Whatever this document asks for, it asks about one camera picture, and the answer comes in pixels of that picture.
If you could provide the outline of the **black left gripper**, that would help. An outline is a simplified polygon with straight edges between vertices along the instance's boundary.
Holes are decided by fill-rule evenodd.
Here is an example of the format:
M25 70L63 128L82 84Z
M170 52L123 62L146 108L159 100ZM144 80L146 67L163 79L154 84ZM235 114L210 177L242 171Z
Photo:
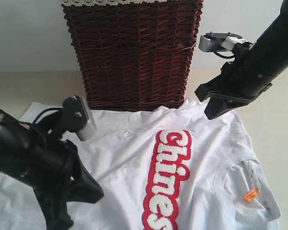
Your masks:
M77 147L69 140L61 140L66 131L78 132L81 128L69 128L62 115L48 115L25 125L37 133L30 147L38 169L33 190L46 229L69 230L73 220L67 212L67 202L95 204L104 197L102 187L81 163Z

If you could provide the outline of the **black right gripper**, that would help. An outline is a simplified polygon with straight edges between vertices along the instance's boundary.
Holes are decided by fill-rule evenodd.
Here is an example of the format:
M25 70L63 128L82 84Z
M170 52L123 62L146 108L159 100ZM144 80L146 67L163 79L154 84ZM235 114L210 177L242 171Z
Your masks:
M210 98L204 113L209 120L252 103L270 87L273 80L272 51L267 43L236 43L232 64L221 70L218 78L200 84L195 90L199 101Z

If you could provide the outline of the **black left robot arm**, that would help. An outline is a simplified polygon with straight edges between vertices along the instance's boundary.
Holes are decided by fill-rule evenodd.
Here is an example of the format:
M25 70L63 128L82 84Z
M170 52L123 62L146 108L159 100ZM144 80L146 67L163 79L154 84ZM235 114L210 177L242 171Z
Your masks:
M62 107L42 111L31 123L0 109L0 172L33 189L48 230L73 226L68 202L94 204L104 196L76 145L62 139L65 132L71 132L86 141L95 131L82 96L66 98Z

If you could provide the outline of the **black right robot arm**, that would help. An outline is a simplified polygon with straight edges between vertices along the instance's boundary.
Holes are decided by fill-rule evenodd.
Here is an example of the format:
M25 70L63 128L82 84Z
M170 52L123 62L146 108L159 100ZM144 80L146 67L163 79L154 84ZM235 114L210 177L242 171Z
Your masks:
M195 90L201 102L209 101L206 117L212 120L249 105L288 68L288 0L256 42L237 34L210 32L201 36L199 49L227 59L218 76Z

